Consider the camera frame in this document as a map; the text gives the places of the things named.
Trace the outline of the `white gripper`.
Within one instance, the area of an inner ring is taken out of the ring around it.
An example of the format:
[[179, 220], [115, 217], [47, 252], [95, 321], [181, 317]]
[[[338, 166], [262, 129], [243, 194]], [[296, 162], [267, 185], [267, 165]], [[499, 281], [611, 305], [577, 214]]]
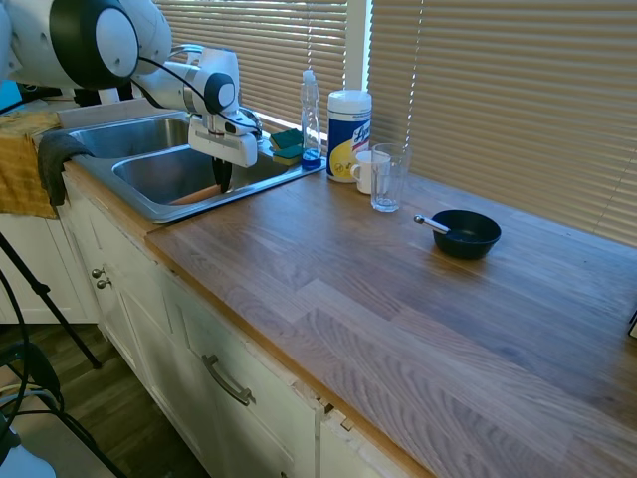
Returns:
[[233, 164], [249, 168], [256, 164], [257, 125], [241, 110], [221, 115], [191, 115], [188, 144], [196, 151], [212, 156], [215, 183], [225, 194], [230, 188]]

